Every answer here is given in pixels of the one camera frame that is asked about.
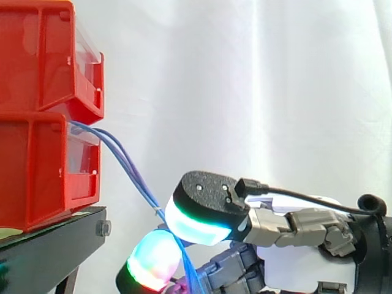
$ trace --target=black sensor cap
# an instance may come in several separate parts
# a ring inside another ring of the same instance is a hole
[[[175,205],[190,218],[214,225],[237,228],[249,214],[245,205],[240,209],[228,200],[235,193],[237,180],[205,171],[190,171],[173,193]]]

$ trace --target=cable connector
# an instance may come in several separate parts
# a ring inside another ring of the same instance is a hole
[[[254,179],[241,178],[236,183],[234,190],[239,198],[246,198],[248,195],[258,196],[268,194],[270,187]]]

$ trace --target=yellow object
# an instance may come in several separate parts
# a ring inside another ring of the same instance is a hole
[[[10,236],[20,235],[22,233],[23,231],[16,230],[14,228],[0,228],[0,240]]]

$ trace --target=gray bracket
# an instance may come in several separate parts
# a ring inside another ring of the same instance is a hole
[[[246,243],[261,247],[324,245],[331,255],[341,257],[355,251],[350,219],[331,210],[306,208],[278,216],[260,208],[251,209],[249,218],[252,229]]]

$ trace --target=green light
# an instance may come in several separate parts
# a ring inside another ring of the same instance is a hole
[[[215,245],[223,241],[232,231],[229,228],[218,225],[210,225],[191,219],[182,213],[170,197],[165,210],[166,223],[169,229],[178,238],[187,242],[207,246]]]
[[[129,273],[146,288],[160,291],[169,283],[181,260],[181,250],[170,232],[148,233],[127,260]]]

